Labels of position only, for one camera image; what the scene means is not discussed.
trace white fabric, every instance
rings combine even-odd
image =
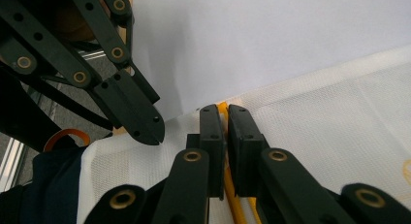
[[[271,147],[285,148],[330,190],[363,182],[411,208],[411,46],[392,49],[250,91],[228,103],[248,108]],[[166,123],[159,146],[128,135],[100,140],[83,154],[78,222],[116,185],[145,189],[166,177],[197,112]],[[232,223],[227,202],[211,202],[210,223]]]
[[[165,119],[411,44],[411,0],[134,0],[133,58]]]

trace hole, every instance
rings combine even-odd
[[[385,200],[376,192],[368,189],[359,189],[356,191],[357,198],[364,204],[373,208],[382,208],[385,206]]]
[[[74,79],[76,82],[79,82],[79,83],[85,82],[85,79],[86,79],[86,78],[87,78],[87,76],[85,75],[84,72],[76,72],[76,73],[73,75],[73,79]]]
[[[36,41],[41,41],[43,39],[43,34],[41,33],[35,33],[33,36]]]
[[[16,14],[13,16],[13,18],[15,19],[15,21],[18,21],[18,22],[22,22],[23,19],[24,19],[23,15],[20,14],[20,13],[16,13]]]
[[[287,154],[279,150],[274,150],[269,153],[269,158],[271,158],[272,160],[281,162],[281,161],[287,160]]]
[[[85,4],[85,9],[88,10],[88,11],[91,11],[91,10],[94,9],[94,6],[93,6],[92,3],[86,3]]]
[[[338,223],[336,219],[329,214],[324,214],[322,217],[319,218],[319,220],[321,223],[324,223],[324,224],[337,224]]]
[[[121,49],[121,48],[113,48],[112,50],[111,50],[111,55],[114,57],[114,58],[121,58],[123,55],[124,55],[124,53],[123,53],[123,49]]]
[[[17,60],[17,66],[22,69],[27,69],[31,66],[31,60],[28,57],[22,56]]]
[[[123,209],[132,205],[134,201],[136,201],[136,194],[133,190],[126,189],[112,196],[110,206],[114,209]]]
[[[126,203],[130,200],[130,196],[128,194],[121,194],[115,198],[118,203]]]
[[[126,4],[124,3],[123,0],[115,0],[114,1],[114,7],[115,7],[116,10],[122,11],[126,7]]]
[[[195,162],[202,158],[202,154],[196,151],[190,151],[184,154],[185,161]]]

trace orange ring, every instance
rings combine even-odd
[[[82,132],[81,130],[64,129],[64,130],[58,131],[53,136],[51,136],[51,138],[49,138],[49,140],[47,141],[45,147],[43,148],[43,152],[52,151],[52,149],[54,148],[55,143],[57,143],[58,140],[60,140],[64,136],[67,136],[67,135],[70,135],[70,134],[80,137],[82,139],[82,142],[84,143],[84,146],[90,144],[90,137],[86,133]]]

